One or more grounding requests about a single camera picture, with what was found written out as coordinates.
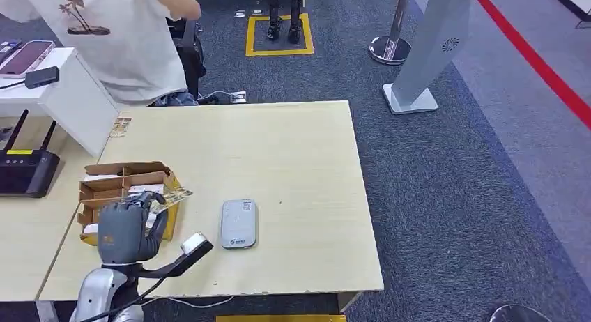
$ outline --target gray power bank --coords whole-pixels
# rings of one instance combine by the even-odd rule
[[[251,199],[229,200],[222,205],[222,247],[251,247],[256,242],[256,203]]]

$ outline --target paper label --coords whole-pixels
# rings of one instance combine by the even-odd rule
[[[117,118],[117,120],[115,120],[115,124],[113,125],[113,129],[111,129],[109,137],[124,137],[125,133],[128,131],[130,123],[131,118]]]

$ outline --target palm tree print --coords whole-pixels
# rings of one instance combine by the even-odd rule
[[[91,30],[91,27],[86,22],[86,20],[84,19],[84,17],[82,17],[82,14],[80,14],[80,11],[78,10],[78,6],[84,8],[84,0],[66,0],[66,1],[69,1],[70,2],[69,5],[72,5],[72,7],[76,11],[76,13],[78,13],[78,16],[80,17],[80,20],[82,22],[82,26],[83,27],[86,27],[90,31]]]
[[[109,35],[111,30],[101,26],[91,26],[80,13],[80,8],[84,8],[84,0],[66,0],[65,4],[60,4],[58,9],[68,17],[76,19],[82,27],[68,27],[70,35]]]
[[[76,14],[72,13],[72,11],[70,10],[70,4],[67,3],[66,5],[59,5],[59,9],[61,10],[61,12],[65,15],[69,15],[71,17],[73,17],[74,19],[78,20],[78,22],[82,25],[82,27],[84,27],[85,29],[88,29],[88,27],[85,27],[84,24],[86,24],[86,22],[83,22],[82,20],[80,20],[79,17],[76,16]]]

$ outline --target jeans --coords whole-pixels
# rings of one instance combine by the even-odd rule
[[[149,107],[173,107],[173,106],[198,106],[197,101],[191,93],[175,92],[167,94],[161,98],[158,98]]]

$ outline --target pink smartphone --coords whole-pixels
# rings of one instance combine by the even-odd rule
[[[54,49],[52,41],[30,41],[0,68],[2,78],[24,78]]]

